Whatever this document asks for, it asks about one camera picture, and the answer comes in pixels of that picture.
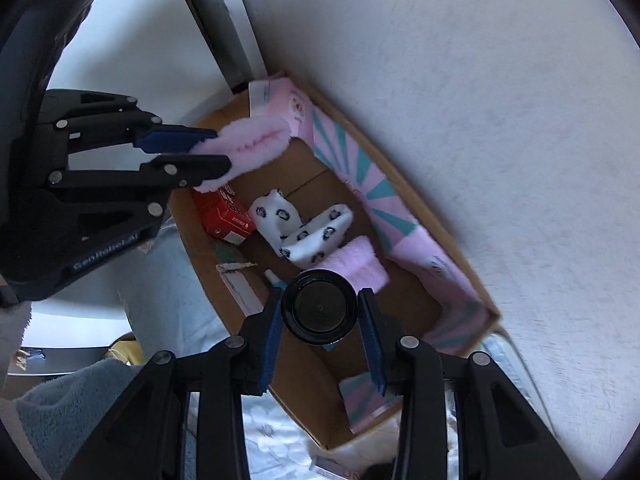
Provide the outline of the pink fluffy sock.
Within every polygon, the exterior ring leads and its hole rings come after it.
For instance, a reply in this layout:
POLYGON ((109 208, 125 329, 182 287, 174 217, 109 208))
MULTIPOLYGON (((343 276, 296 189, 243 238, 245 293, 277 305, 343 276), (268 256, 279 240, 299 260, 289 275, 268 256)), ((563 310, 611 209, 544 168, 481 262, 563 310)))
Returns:
POLYGON ((204 180, 195 189, 200 193, 214 192, 242 174, 269 164, 286 151, 291 138, 290 126, 279 117, 247 117, 230 122, 216 138, 191 148, 191 155, 224 155, 231 162, 224 176, 204 180))
POLYGON ((370 238, 363 235, 332 252, 316 264, 314 270, 328 270, 341 275, 355 292, 366 288, 379 292, 390 282, 390 276, 378 260, 370 238))

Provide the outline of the light blue tube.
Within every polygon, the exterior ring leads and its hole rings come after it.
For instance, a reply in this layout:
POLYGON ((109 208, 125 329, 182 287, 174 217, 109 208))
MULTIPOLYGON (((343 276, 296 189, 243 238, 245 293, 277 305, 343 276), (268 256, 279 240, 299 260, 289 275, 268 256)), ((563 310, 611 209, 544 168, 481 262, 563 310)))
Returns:
POLYGON ((269 282, 272 287, 277 287, 280 289, 286 289, 286 281, 281 280, 277 274, 273 272, 273 270, 267 269, 264 272, 265 279, 269 282))

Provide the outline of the floral light blue cloth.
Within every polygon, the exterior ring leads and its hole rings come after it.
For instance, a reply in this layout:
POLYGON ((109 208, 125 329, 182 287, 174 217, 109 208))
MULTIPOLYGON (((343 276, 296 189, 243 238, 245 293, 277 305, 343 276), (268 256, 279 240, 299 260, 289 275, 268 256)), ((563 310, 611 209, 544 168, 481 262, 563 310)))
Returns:
MULTIPOLYGON (((155 240, 120 257, 115 276, 131 330, 147 358, 160 350, 190 356, 228 336, 173 224, 161 228, 155 240)), ((242 410, 248 466, 254 479, 318 478, 312 464, 319 456, 363 472, 390 462, 397 454, 397 415, 337 450, 324 452, 271 394, 247 396, 242 410)))

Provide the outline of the black fabric scrunchie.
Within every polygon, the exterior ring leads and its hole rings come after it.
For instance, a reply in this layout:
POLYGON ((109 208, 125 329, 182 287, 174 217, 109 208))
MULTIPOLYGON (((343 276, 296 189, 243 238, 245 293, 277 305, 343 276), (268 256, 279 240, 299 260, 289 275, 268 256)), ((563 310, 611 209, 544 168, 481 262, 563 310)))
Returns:
POLYGON ((375 464, 367 468, 362 474, 361 480, 392 480, 394 475, 395 462, 375 464))

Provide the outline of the red snack box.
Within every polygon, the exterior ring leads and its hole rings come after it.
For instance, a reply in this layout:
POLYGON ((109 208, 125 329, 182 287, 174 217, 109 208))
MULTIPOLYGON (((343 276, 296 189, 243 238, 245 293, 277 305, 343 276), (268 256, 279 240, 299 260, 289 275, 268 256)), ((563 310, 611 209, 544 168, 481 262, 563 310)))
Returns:
POLYGON ((191 191, 204 231, 218 240, 239 246, 255 231, 247 209, 229 185, 212 192, 191 191))

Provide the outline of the white panda sock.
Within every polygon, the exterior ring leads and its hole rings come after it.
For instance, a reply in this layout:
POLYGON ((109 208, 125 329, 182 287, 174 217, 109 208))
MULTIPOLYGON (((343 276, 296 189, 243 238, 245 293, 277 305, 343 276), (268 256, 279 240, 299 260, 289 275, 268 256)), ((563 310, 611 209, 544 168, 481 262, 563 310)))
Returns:
POLYGON ((283 241, 303 225, 295 206, 279 190, 256 198, 248 207, 248 214, 256 230, 277 254, 283 241))
POLYGON ((280 255, 299 269, 309 269, 343 243, 352 220, 349 206, 333 205, 282 240, 280 255))

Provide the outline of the black round compact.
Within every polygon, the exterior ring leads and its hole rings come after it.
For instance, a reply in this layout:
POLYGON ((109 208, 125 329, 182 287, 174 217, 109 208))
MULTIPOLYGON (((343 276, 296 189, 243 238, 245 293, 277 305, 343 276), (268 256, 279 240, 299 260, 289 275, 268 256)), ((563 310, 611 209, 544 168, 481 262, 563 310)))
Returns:
POLYGON ((288 282, 280 301, 284 325, 311 346, 333 346, 355 327, 357 295, 352 284, 330 270, 308 270, 288 282))

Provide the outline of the cardboard box pink lining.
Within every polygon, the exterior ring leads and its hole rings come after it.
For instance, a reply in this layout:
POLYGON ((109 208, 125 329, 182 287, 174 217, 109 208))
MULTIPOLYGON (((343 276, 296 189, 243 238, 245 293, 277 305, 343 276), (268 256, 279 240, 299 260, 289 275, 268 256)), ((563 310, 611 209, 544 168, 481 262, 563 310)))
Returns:
MULTIPOLYGON (((201 120, 220 130, 258 115, 284 119, 292 132, 277 159, 231 182, 244 206, 280 192, 298 218, 310 223, 323 211, 346 206, 350 243, 366 238, 388 277, 376 301, 404 330, 438 351, 462 356, 498 323, 500 314, 454 239, 393 164, 317 91, 280 77, 255 81, 201 120)), ((266 273, 282 280, 297 273, 292 252, 277 252, 254 233, 232 245, 201 222, 193 192, 177 191, 170 210, 193 269, 224 326, 237 332, 268 296, 266 273)), ((360 336, 333 349, 285 335, 270 390, 320 448, 334 450, 370 434, 385 419, 369 410, 352 422, 341 383, 367 369, 360 336)))

